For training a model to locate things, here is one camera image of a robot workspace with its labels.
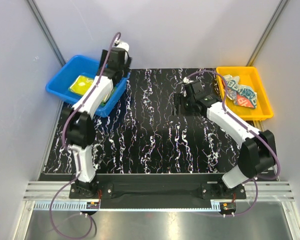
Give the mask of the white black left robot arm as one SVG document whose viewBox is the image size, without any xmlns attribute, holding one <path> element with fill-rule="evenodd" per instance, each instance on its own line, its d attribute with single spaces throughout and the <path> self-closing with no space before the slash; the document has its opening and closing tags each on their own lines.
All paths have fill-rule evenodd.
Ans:
<svg viewBox="0 0 300 240">
<path fill-rule="evenodd" d="M 71 190 L 87 198 L 100 193 L 93 166 L 92 148 L 96 138 L 93 118 L 98 108 L 102 108 L 102 117 L 107 117 L 113 110 L 126 90 L 131 61 L 129 46 L 123 43 L 103 50 L 91 87 L 77 103 L 62 112 L 67 117 L 62 142 L 68 143 L 67 148 L 73 154 L 76 167 Z"/>
</svg>

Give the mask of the yellow cloth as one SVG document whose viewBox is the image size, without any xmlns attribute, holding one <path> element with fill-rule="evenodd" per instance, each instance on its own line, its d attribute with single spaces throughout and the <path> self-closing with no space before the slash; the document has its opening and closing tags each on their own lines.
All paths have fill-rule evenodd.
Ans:
<svg viewBox="0 0 300 240">
<path fill-rule="evenodd" d="M 79 75 L 68 90 L 76 95 L 83 96 L 91 87 L 94 79 L 88 76 Z"/>
</svg>

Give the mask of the teal patterned cloth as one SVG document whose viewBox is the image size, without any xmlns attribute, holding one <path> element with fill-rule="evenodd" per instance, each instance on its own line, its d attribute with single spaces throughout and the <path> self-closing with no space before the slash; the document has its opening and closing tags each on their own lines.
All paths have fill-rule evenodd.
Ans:
<svg viewBox="0 0 300 240">
<path fill-rule="evenodd" d="M 227 85 L 227 97 L 236 106 L 256 109 L 258 94 L 248 85 L 240 84 L 240 77 L 230 74 L 223 76 Z"/>
</svg>

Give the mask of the green microfiber towel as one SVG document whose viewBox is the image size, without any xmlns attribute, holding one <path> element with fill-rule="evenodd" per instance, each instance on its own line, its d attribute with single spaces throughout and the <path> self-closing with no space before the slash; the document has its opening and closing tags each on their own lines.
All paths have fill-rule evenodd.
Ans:
<svg viewBox="0 0 300 240">
<path fill-rule="evenodd" d="M 111 99 L 111 97 L 113 96 L 113 94 L 116 92 L 116 90 L 117 90 L 117 87 L 114 87 L 111 90 L 111 92 L 109 94 L 107 94 L 105 96 L 105 98 L 101 101 L 100 106 L 104 107 L 108 103 L 108 101 Z"/>
</svg>

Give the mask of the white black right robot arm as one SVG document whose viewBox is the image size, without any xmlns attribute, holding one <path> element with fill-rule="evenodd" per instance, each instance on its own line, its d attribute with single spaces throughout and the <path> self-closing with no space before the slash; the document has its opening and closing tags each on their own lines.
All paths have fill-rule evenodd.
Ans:
<svg viewBox="0 0 300 240">
<path fill-rule="evenodd" d="M 222 198 L 229 198 L 239 185 L 256 178 L 275 166 L 277 154 L 273 133 L 260 131 L 235 115 L 214 94 L 207 95 L 199 80 L 182 81 L 184 92 L 174 95 L 174 114 L 202 116 L 221 127 L 237 143 L 239 157 L 235 167 L 213 184 L 212 189 Z"/>
</svg>

